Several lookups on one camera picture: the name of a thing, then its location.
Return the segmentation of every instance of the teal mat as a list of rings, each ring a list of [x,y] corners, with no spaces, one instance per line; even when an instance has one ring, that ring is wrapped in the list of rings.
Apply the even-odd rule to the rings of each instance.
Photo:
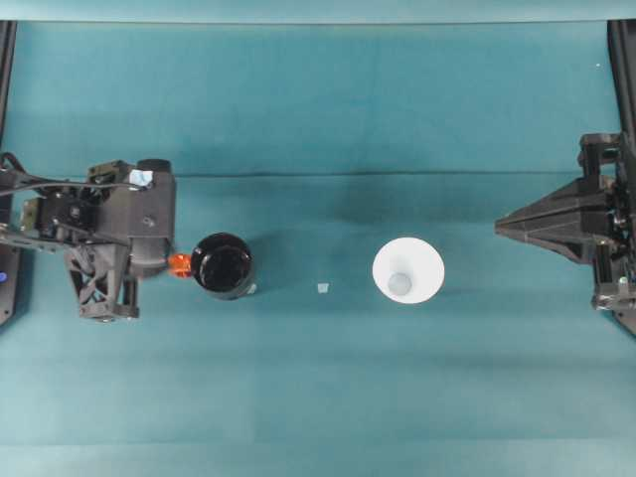
[[[573,171],[619,129],[602,22],[24,24],[4,147],[41,174]]]
[[[219,302],[163,276],[142,284],[133,323],[78,319],[61,258],[37,255],[28,313],[0,335],[0,443],[21,446],[4,449],[10,475],[44,471],[23,446],[65,475],[88,463],[108,475],[140,444],[142,460],[167,452],[193,459],[187,473],[207,463],[232,475],[350,473],[347,449],[367,446],[374,457],[354,474],[405,458],[415,459],[406,474],[423,472],[444,455],[455,471],[506,469],[515,455],[554,452],[518,444],[538,439],[591,448],[595,462],[607,444],[580,439],[633,435],[634,340],[589,307],[590,270],[492,234],[496,217],[569,178],[182,179],[181,249],[212,231],[240,234],[258,291]],[[425,237],[445,260],[444,288],[421,306],[387,300],[371,278],[377,249],[402,235]],[[432,467],[420,446],[436,449]],[[545,474],[578,469],[571,458],[552,455]],[[525,468],[508,470],[535,473]]]
[[[0,475],[632,475],[636,343],[590,269],[493,234],[618,129],[604,29],[23,24],[5,147],[62,177],[172,159],[179,250],[244,237],[258,290],[161,276],[98,325],[28,261]],[[400,236],[445,260],[426,304],[371,278]]]

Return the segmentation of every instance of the cable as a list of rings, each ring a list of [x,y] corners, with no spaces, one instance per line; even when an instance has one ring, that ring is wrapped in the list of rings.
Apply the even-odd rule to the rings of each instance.
[[[71,181],[51,181],[51,182],[35,182],[33,184],[27,184],[25,186],[16,187],[13,189],[0,190],[0,197],[11,196],[18,192],[32,191],[34,189],[47,189],[50,187],[72,187],[74,189],[113,189],[117,187],[127,187],[135,191],[142,191],[147,189],[146,187],[137,186],[127,182],[111,182],[109,184],[91,184],[88,182],[71,182]]]

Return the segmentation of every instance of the orange cap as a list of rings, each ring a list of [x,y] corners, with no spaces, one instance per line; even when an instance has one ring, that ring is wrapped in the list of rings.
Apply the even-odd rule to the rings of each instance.
[[[190,256],[187,253],[175,253],[168,258],[168,271],[178,278],[190,278]]]

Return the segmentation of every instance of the screw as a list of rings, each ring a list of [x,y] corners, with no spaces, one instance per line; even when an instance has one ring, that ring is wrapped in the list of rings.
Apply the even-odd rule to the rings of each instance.
[[[155,227],[155,220],[150,216],[144,217],[141,223],[146,227]]]

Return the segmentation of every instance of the black cup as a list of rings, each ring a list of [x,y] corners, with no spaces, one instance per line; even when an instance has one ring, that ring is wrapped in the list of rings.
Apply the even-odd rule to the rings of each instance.
[[[215,298],[235,300],[253,284],[253,263],[247,244],[232,234],[206,237],[192,251],[192,276]]]

